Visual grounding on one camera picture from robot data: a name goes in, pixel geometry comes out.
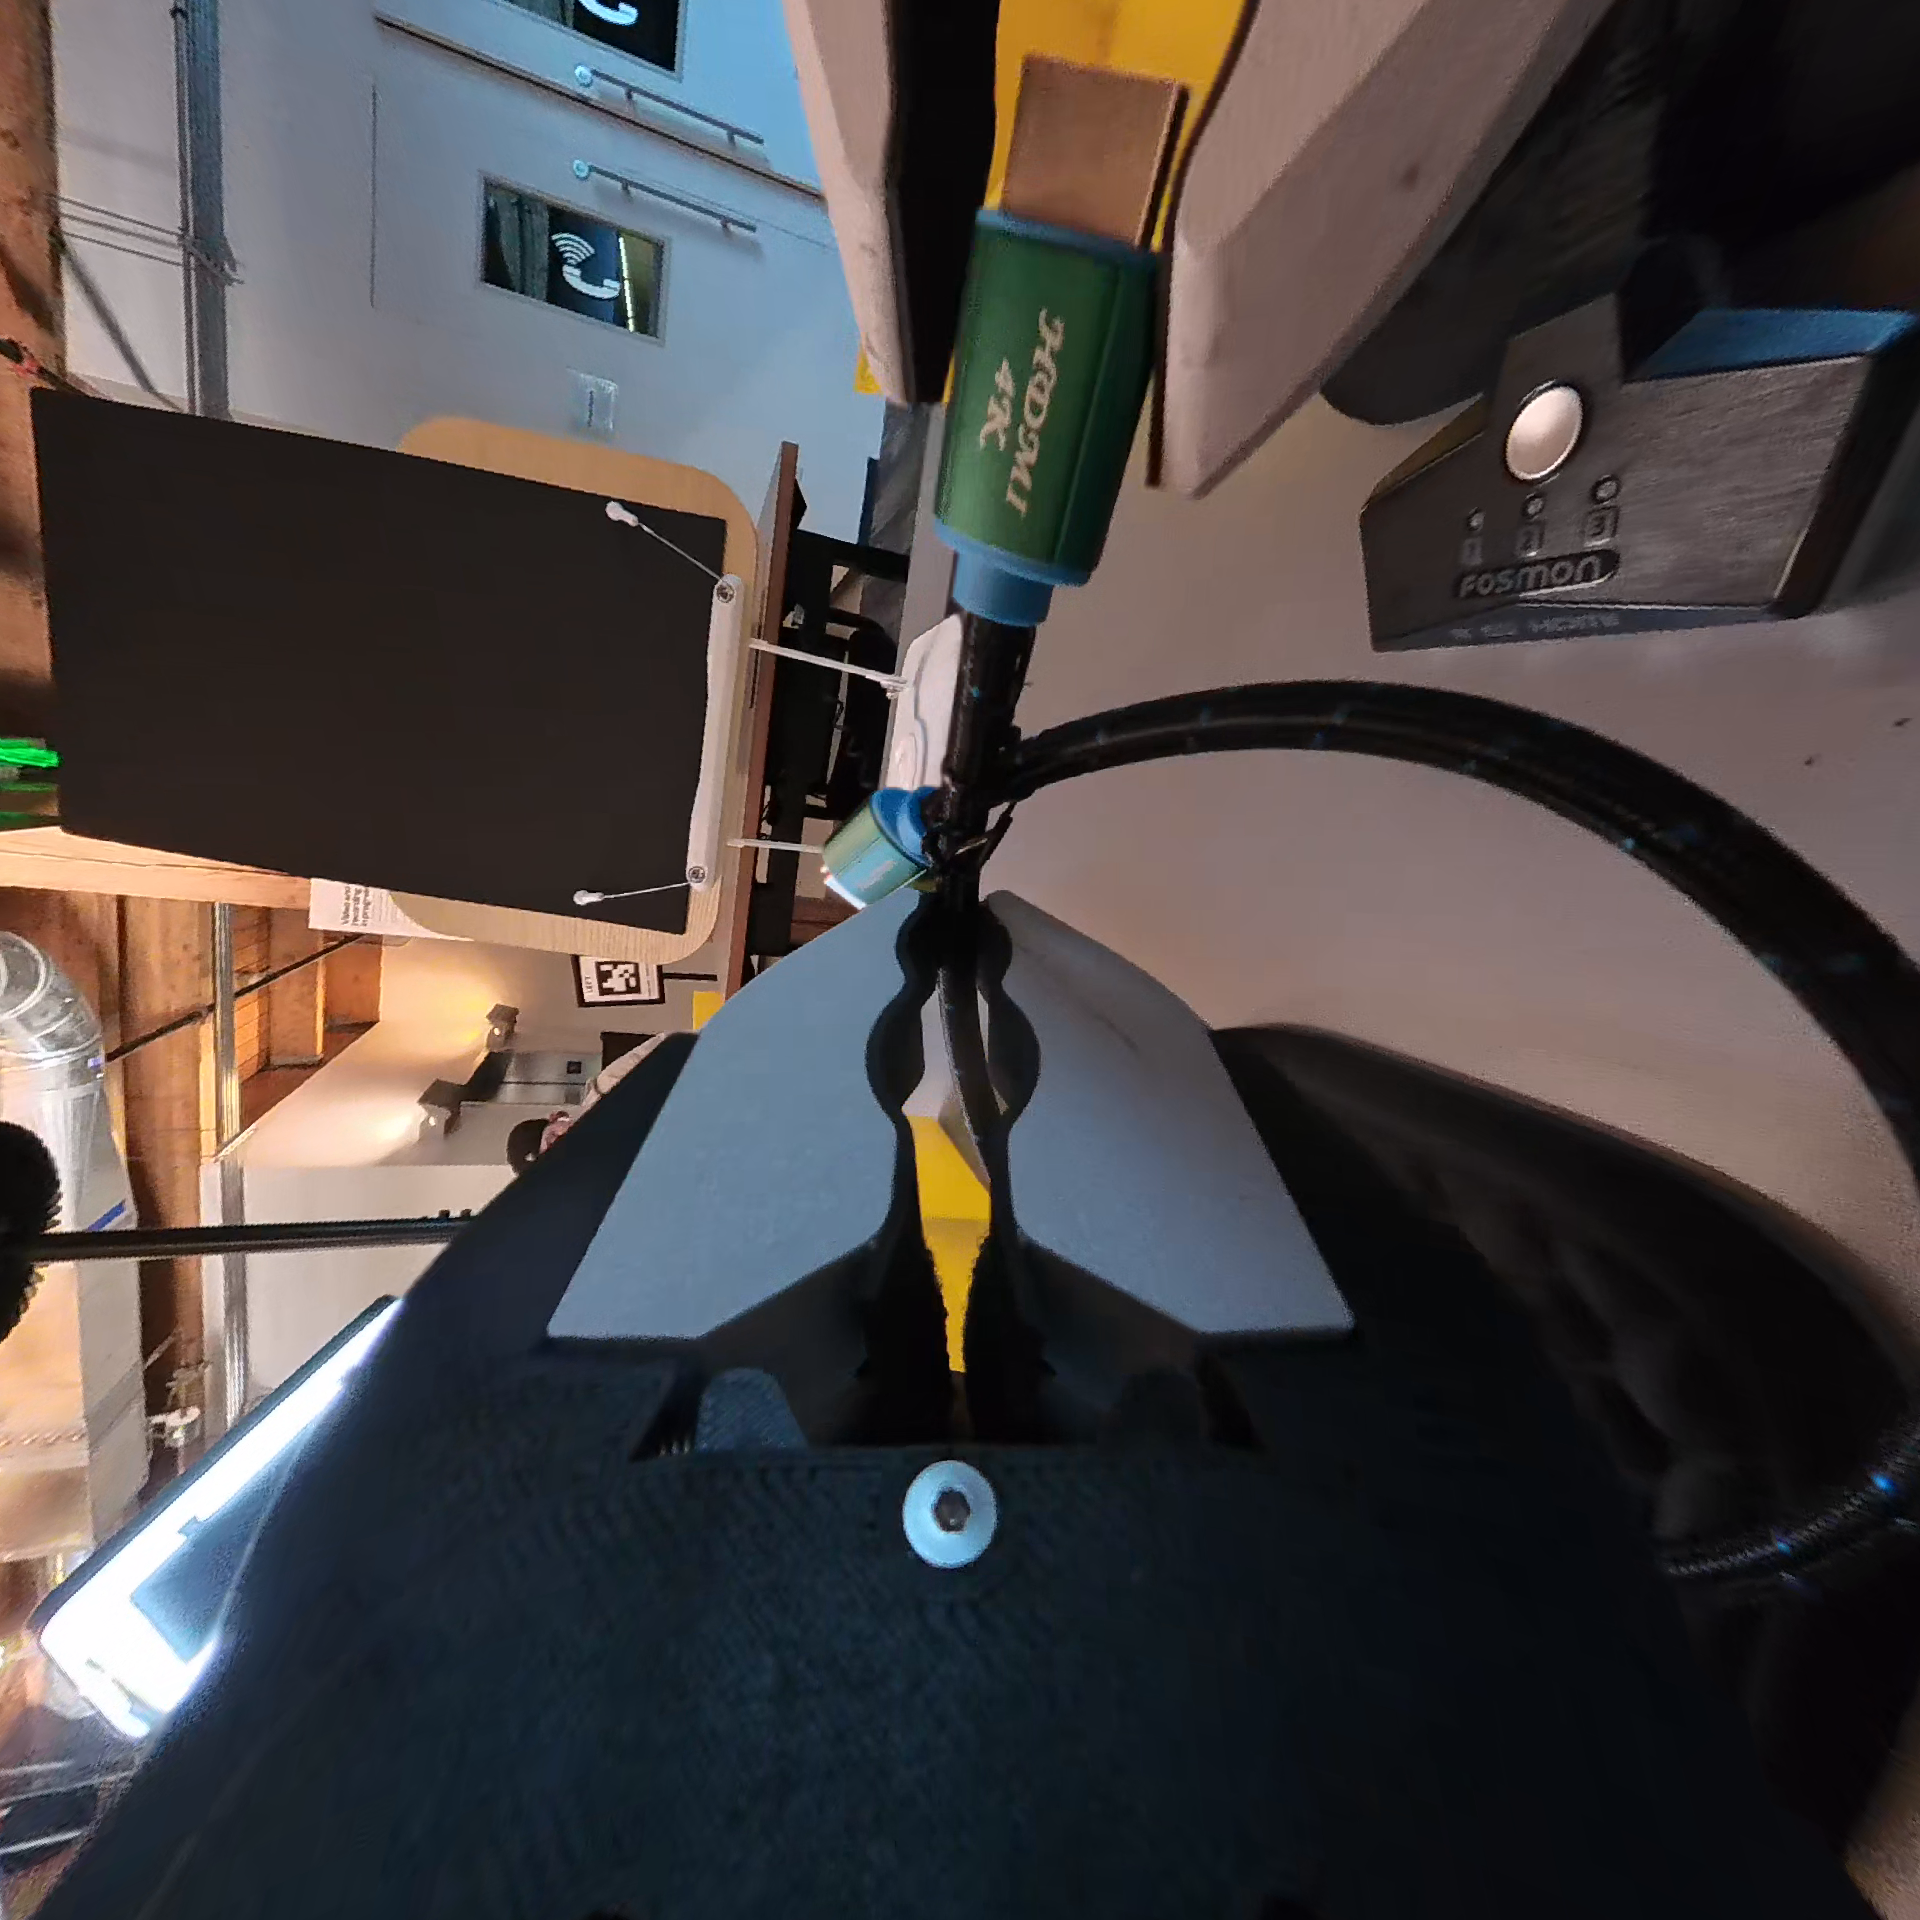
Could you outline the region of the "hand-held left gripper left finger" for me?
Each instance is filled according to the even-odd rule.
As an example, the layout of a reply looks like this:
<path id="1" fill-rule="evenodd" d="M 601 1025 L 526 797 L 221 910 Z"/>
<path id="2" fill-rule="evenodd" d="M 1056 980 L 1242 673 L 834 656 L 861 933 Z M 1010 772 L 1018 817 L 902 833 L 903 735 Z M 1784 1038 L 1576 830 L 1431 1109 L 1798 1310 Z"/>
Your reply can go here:
<path id="1" fill-rule="evenodd" d="M 806 1432 L 946 1432 L 944 1294 L 905 1101 L 933 901 L 883 901 L 709 1021 L 547 1321 L 569 1348 L 781 1380 Z"/>

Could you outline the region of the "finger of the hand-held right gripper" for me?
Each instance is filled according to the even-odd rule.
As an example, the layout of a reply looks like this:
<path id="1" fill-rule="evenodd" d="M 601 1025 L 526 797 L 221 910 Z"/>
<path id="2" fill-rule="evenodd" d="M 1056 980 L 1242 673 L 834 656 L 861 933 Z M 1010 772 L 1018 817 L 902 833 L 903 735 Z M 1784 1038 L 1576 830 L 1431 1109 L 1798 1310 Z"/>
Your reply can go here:
<path id="1" fill-rule="evenodd" d="M 862 349 L 942 401 L 995 153 L 998 1 L 786 1 L 808 134 Z"/>
<path id="2" fill-rule="evenodd" d="M 1153 486 L 1205 495 L 1323 391 L 1605 12 L 1249 7 L 1174 192 Z"/>

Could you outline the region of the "phone icon wall sign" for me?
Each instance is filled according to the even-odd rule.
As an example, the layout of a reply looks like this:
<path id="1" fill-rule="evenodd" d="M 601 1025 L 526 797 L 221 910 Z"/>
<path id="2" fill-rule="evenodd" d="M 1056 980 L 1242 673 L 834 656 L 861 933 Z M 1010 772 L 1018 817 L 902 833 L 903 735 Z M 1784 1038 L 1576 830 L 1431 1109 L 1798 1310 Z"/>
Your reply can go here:
<path id="1" fill-rule="evenodd" d="M 482 286 L 643 341 L 665 336 L 667 243 L 525 187 L 482 180 Z"/>
<path id="2" fill-rule="evenodd" d="M 513 1 L 513 7 L 665 76 L 682 73 L 683 1 Z"/>

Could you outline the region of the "black stand pole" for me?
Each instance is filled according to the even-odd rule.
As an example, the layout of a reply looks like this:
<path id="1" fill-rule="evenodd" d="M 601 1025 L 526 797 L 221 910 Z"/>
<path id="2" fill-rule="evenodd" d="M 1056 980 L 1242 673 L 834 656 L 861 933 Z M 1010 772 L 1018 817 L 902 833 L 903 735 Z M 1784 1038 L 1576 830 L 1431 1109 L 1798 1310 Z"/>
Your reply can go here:
<path id="1" fill-rule="evenodd" d="M 183 1229 L 41 1232 L 3 1240 L 3 1256 L 26 1267 L 111 1259 L 190 1259 L 241 1255 L 307 1255 L 333 1249 L 390 1249 L 443 1246 L 461 1239 L 474 1215 L 398 1215 L 239 1223 Z"/>

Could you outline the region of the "black hdmi switch box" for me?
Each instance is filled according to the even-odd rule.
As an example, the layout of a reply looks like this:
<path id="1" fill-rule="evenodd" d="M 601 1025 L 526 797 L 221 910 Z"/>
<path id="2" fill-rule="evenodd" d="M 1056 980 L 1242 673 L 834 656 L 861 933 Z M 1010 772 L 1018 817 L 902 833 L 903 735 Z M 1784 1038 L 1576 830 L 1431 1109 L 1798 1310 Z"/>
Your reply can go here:
<path id="1" fill-rule="evenodd" d="M 1789 621 L 1917 585 L 1919 319 L 1618 294 L 1513 339 L 1361 509 L 1378 653 Z"/>

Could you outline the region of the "black board with wooden frame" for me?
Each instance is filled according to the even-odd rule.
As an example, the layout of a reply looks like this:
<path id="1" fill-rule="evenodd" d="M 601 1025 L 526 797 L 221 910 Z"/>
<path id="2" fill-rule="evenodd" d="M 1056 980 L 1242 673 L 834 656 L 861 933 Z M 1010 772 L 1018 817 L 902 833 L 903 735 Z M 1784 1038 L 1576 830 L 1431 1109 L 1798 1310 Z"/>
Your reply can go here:
<path id="1" fill-rule="evenodd" d="M 470 419 L 400 451 L 32 396 L 56 817 L 390 892 L 451 939 L 680 961 L 712 585 L 758 534 L 707 471 Z"/>

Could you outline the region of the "led light panel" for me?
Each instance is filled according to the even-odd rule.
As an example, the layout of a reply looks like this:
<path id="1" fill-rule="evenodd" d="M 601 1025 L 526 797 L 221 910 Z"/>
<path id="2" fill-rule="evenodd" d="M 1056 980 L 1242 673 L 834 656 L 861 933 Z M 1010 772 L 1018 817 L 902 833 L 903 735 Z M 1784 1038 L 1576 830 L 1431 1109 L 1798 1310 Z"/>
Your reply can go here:
<path id="1" fill-rule="evenodd" d="M 43 1661 L 119 1737 L 153 1737 L 201 1679 L 289 1469 L 398 1310 L 366 1307 L 38 1607 Z"/>

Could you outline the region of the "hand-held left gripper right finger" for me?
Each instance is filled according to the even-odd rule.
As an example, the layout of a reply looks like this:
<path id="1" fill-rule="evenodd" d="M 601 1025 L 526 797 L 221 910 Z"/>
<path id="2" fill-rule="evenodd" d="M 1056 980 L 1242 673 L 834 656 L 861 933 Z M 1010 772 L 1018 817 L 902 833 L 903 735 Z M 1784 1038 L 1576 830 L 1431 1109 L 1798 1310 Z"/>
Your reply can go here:
<path id="1" fill-rule="evenodd" d="M 1329 1343 L 1354 1310 L 1175 990 L 1014 893 L 977 926 L 993 1088 L 989 1272 L 968 1310 L 985 1432 L 1095 1432 L 1131 1380 Z"/>

